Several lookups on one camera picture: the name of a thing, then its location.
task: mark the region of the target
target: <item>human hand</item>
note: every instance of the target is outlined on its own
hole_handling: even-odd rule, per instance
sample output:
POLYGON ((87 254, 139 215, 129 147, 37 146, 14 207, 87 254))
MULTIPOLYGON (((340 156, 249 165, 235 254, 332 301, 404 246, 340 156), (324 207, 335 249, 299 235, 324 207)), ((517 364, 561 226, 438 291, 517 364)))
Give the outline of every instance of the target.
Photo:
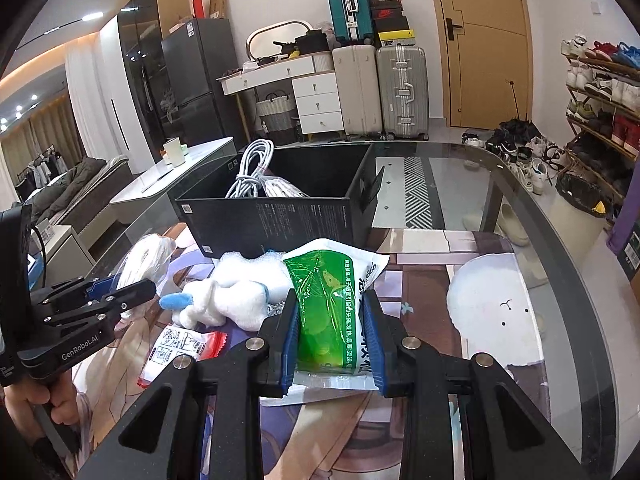
POLYGON ((30 377, 24 377, 19 383, 4 389, 4 403, 15 427, 32 446, 44 437, 44 432, 33 416, 31 404, 50 402, 53 405, 51 420, 56 424, 70 426, 76 424, 80 418, 76 393, 76 387, 71 380, 71 370, 68 370, 48 387, 30 377))

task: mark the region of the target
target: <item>white cup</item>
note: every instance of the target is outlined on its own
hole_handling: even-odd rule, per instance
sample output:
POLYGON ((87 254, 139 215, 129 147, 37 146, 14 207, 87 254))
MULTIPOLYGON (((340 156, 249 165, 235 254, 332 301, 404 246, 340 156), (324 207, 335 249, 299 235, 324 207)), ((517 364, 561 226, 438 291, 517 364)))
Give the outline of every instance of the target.
POLYGON ((178 137, 171 139, 169 142, 165 143, 163 147, 169 157, 169 162, 174 168, 184 164, 184 154, 182 153, 180 139, 178 137))

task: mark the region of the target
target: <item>teal suitcase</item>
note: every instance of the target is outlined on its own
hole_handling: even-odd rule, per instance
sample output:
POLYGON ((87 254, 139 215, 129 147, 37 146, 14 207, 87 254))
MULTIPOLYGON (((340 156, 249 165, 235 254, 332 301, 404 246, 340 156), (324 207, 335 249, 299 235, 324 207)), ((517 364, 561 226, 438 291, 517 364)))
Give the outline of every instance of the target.
POLYGON ((372 44, 373 20, 369 0, 329 0, 335 37, 343 46, 372 44))

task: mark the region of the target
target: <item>blue sneaker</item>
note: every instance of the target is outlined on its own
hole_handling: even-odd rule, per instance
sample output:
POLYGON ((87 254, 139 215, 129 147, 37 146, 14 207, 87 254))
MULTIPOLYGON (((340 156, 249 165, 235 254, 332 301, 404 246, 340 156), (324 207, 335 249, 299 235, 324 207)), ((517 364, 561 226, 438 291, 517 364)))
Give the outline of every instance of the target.
POLYGON ((626 43, 620 43, 618 52, 611 56, 611 59, 623 65, 640 70, 640 50, 626 43))

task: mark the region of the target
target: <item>smiling face drawing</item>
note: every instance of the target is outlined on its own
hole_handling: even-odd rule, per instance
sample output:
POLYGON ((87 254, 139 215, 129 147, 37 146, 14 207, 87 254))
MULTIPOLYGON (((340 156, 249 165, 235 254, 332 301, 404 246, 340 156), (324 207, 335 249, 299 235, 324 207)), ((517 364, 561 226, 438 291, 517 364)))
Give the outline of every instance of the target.
POLYGON ((469 357, 487 352, 503 367, 543 360, 536 318, 514 254, 487 254, 462 266, 449 286, 447 308, 468 341, 469 357))

